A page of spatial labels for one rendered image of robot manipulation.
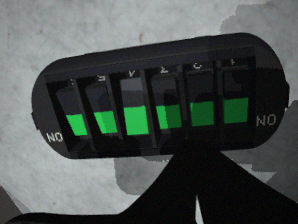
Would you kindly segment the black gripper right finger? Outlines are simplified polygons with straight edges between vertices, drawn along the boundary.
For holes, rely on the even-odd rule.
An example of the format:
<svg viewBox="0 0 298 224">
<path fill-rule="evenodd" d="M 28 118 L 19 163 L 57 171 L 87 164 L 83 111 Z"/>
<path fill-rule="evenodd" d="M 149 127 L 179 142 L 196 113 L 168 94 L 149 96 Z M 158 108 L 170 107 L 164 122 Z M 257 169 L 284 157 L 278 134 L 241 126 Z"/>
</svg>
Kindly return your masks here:
<svg viewBox="0 0 298 224">
<path fill-rule="evenodd" d="M 205 140 L 194 144 L 204 224 L 298 224 L 298 202 L 257 180 Z"/>
</svg>

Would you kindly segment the dark grey switch panel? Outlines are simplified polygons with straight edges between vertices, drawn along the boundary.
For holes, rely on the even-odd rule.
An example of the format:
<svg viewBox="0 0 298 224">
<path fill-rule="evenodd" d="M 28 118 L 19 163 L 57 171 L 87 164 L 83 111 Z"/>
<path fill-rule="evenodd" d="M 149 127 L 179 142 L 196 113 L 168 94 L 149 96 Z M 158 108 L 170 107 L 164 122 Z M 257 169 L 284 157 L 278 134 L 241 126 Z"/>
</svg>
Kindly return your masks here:
<svg viewBox="0 0 298 224">
<path fill-rule="evenodd" d="M 37 131 L 67 159 L 218 152 L 266 143 L 289 107 L 281 60 L 237 32 L 86 52 L 47 65 L 31 93 Z"/>
</svg>

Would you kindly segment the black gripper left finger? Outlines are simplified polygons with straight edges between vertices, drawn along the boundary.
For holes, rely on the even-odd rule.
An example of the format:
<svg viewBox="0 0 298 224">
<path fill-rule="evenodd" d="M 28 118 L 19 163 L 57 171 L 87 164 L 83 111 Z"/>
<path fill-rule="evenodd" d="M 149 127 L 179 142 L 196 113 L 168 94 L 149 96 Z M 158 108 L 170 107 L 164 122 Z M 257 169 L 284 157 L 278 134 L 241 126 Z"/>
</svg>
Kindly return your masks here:
<svg viewBox="0 0 298 224">
<path fill-rule="evenodd" d="M 116 214 L 31 212 L 5 224 L 197 224 L 198 152 L 184 140 L 152 185 L 128 209 Z"/>
</svg>

